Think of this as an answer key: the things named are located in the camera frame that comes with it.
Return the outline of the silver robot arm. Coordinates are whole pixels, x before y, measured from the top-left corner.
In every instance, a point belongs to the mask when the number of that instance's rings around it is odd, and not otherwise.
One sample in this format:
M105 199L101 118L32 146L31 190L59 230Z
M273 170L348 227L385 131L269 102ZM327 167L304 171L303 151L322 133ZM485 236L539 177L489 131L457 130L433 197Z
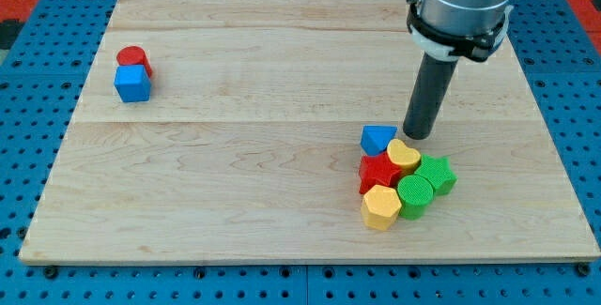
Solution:
M406 0L407 26L425 54L443 62L485 62L508 31L510 0Z

